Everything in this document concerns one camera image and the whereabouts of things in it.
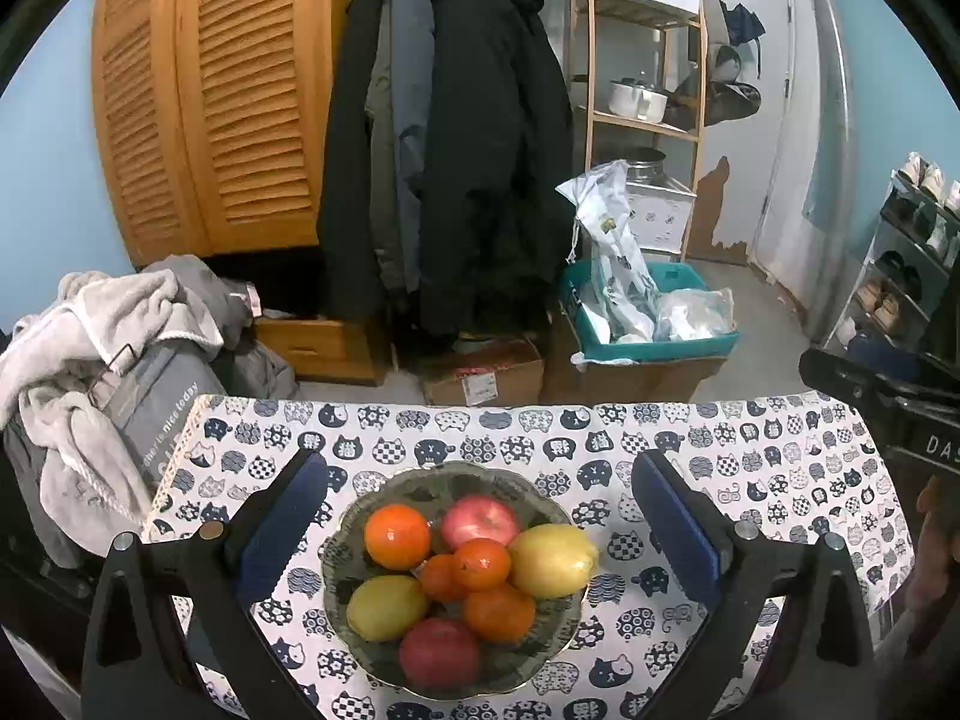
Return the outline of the right hand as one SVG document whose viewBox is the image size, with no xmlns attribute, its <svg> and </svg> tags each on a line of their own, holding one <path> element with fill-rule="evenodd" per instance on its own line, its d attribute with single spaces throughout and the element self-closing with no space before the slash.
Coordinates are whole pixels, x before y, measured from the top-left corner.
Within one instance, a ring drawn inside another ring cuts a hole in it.
<svg viewBox="0 0 960 720">
<path fill-rule="evenodd" d="M 940 478 L 931 476 L 916 499 L 923 527 L 914 545 L 913 578 L 907 588 L 907 606 L 919 613 L 940 600 L 949 586 L 950 567 L 958 561 L 958 535 L 940 528 Z"/>
</svg>

